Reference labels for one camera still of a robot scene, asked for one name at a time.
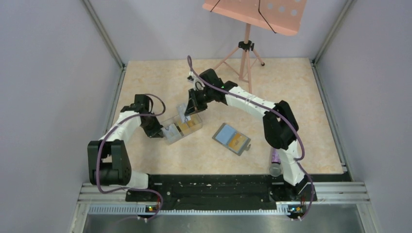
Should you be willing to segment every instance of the metal frame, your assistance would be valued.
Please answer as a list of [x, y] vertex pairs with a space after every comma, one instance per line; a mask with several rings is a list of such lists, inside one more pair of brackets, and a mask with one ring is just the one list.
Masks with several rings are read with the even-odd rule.
[[[370, 199], [363, 182], [315, 182], [318, 201], [314, 205], [342, 205], [356, 204], [360, 210], [361, 220], [366, 233], [374, 231], [374, 215], [370, 210]], [[70, 233], [82, 233], [86, 224], [87, 215], [142, 215], [146, 214], [145, 203], [126, 202], [126, 190], [119, 190], [110, 194], [101, 194], [95, 185], [84, 183], [77, 201]], [[160, 211], [159, 215], [287, 215], [287, 206], [296, 205], [295, 201], [277, 201], [276, 210], [255, 211]]]
[[109, 53], [112, 55], [112, 57], [115, 59], [116, 63], [119, 65], [120, 68], [124, 68], [124, 62], [121, 60], [119, 53], [116, 50], [116, 47], [114, 46], [112, 40], [110, 39], [109, 35], [107, 34], [106, 29], [104, 28], [102, 22], [100, 21], [99, 17], [97, 16], [96, 11], [94, 10], [92, 4], [90, 3], [89, 0], [80, 0], [87, 13], [90, 16], [91, 21], [93, 22], [94, 26], [96, 26], [97, 31], [99, 32], [100, 36], [103, 39], [104, 44], [106, 45], [107, 49], [109, 50]]
[[[116, 89], [115, 97], [113, 99], [113, 104], [112, 104], [112, 109], [109, 114], [109, 120], [107, 123], [106, 129], [110, 128], [113, 118], [115, 115], [115, 110], [117, 107], [117, 101], [120, 96], [120, 90], [121, 86], [123, 84], [124, 80], [124, 75], [126, 72], [126, 67], [123, 61], [121, 60], [119, 54], [116, 51], [115, 46], [113, 45], [112, 41], [110, 40], [106, 30], [104, 29], [104, 26], [100, 22], [96, 12], [94, 11], [91, 3], [89, 0], [81, 0], [81, 2], [84, 4], [88, 14], [90, 15], [93, 23], [95, 24], [97, 30], [99, 31], [99, 34], [101, 35], [103, 41], [105, 42], [110, 54], [113, 56], [113, 58], [116, 60], [118, 63], [119, 67], [122, 68], [121, 75], [119, 77], [119, 82], [118, 86]], [[338, 126], [335, 121], [335, 116], [333, 114], [332, 108], [330, 106], [327, 93], [324, 89], [323, 81], [322, 78], [319, 75], [319, 72], [317, 70], [317, 65], [319, 61], [322, 59], [323, 54], [325, 53], [326, 49], [328, 48], [330, 42], [333, 40], [335, 34], [339, 30], [340, 25], [342, 24], [343, 20], [347, 16], [347, 13], [349, 10], [353, 7], [353, 4], [356, 2], [356, 0], [347, 0], [343, 10], [341, 11], [338, 19], [336, 20], [335, 24], [331, 28], [328, 36], [326, 37], [324, 43], [322, 44], [321, 48], [319, 49], [318, 53], [316, 54], [315, 59], [311, 62], [312, 66], [312, 71], [316, 80], [316, 84], [319, 89], [319, 93], [322, 99], [322, 103], [324, 105], [325, 113], [327, 116], [327, 119], [329, 121], [329, 126], [332, 131], [332, 136], [336, 144], [336, 148], [338, 151], [339, 158], [342, 163], [342, 167], [344, 172], [350, 172], [350, 164], [349, 161], [347, 160], [345, 156], [345, 149], [341, 144], [341, 140], [339, 138], [339, 131], [338, 131]], [[316, 194], [318, 197], [318, 201], [314, 202], [313, 204], [315, 205], [341, 205], [341, 204], [356, 204], [359, 214], [360, 214], [360, 219], [363, 225], [363, 228], [366, 233], [378, 233], [381, 232], [381, 227], [378, 223], [378, 220], [375, 216], [375, 213], [373, 211], [369, 196], [367, 194], [366, 187], [363, 182], [315, 182], [315, 188], [316, 188]], [[101, 194], [96, 186], [93, 186], [89, 183], [85, 183], [82, 186], [82, 189], [80, 191], [80, 195], [77, 201], [77, 206], [76, 210], [73, 216], [73, 221], [72, 225], [70, 228], [71, 233], [82, 233], [84, 230], [84, 226], [86, 224], [86, 218], [88, 214], [99, 214], [99, 211], [97, 210], [102, 210], [104, 212], [104, 209], [99, 209], [97, 207], [111, 207], [110, 209], [112, 214], [125, 214], [124, 209], [118, 208], [116, 209], [115, 207], [127, 207], [127, 206], [134, 206], [138, 207], [137, 205], [139, 203], [132, 203], [132, 202], [126, 202], [125, 197], [126, 197], [127, 191], [121, 190], [112, 194]], [[244, 213], [235, 213], [235, 214], [256, 214], [256, 215], [271, 215], [271, 214], [286, 214], [284, 212], [284, 209], [282, 207], [284, 205], [288, 204], [298, 204], [297, 202], [292, 202], [292, 201], [284, 201], [284, 202], [276, 202], [277, 205], [279, 205], [278, 210], [274, 211], [253, 211], [253, 212], [244, 212]], [[171, 211], [160, 211], [160, 215], [179, 215], [179, 214], [185, 214], [185, 215], [204, 215], [204, 214], [219, 214], [219, 215], [225, 215], [225, 214], [234, 214], [234, 212], [231, 213], [225, 213], [225, 212], [208, 212], [205, 213], [204, 211], [176, 211], [176, 212], [171, 212]]]

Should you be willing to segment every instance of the clear plastic container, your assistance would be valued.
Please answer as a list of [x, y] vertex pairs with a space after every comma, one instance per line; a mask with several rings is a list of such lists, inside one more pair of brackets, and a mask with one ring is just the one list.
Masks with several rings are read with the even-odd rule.
[[163, 125], [162, 132], [168, 144], [172, 144], [203, 127], [202, 120], [198, 114], [187, 117], [176, 115], [163, 121], [161, 124]]

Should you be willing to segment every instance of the orange sticker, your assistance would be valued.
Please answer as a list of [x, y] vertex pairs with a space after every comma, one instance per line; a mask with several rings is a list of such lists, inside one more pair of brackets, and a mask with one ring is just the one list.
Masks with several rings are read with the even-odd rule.
[[247, 137], [243, 136], [240, 133], [236, 133], [235, 136], [233, 136], [232, 140], [229, 142], [228, 146], [237, 152], [242, 148], [246, 140]]

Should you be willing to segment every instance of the metal floor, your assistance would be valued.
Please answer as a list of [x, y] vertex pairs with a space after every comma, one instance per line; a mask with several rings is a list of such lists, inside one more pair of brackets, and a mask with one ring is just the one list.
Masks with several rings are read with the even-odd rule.
[[88, 215], [84, 233], [363, 233], [356, 205], [313, 205], [302, 222], [286, 216], [160, 216], [148, 223], [124, 216]]

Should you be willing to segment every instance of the beige marble floor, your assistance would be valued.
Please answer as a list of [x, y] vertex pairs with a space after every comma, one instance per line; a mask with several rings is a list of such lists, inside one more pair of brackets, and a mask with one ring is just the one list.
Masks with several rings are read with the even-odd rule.
[[[290, 104], [306, 150], [303, 167], [309, 173], [342, 173], [309, 60], [264, 60], [266, 66], [256, 63], [252, 68], [253, 92], [265, 100], [285, 100]], [[193, 66], [200, 73], [217, 62], [193, 60]], [[240, 60], [230, 59], [228, 63], [239, 67]], [[176, 115], [176, 106], [188, 101], [192, 85], [186, 80], [188, 72], [186, 60], [129, 62], [115, 119], [137, 93], [152, 93], [164, 100], [167, 110], [158, 117], [160, 122]], [[232, 80], [247, 90], [247, 83], [237, 80], [236, 74], [224, 64], [216, 72], [224, 82]], [[154, 111], [161, 111], [157, 101]], [[164, 139], [150, 139], [143, 129], [137, 129], [126, 145], [133, 170], [150, 174], [268, 173], [271, 148], [264, 139], [261, 119], [216, 102], [209, 103], [200, 116], [203, 128], [171, 145]], [[249, 151], [237, 156], [212, 139], [224, 122], [252, 139]]]

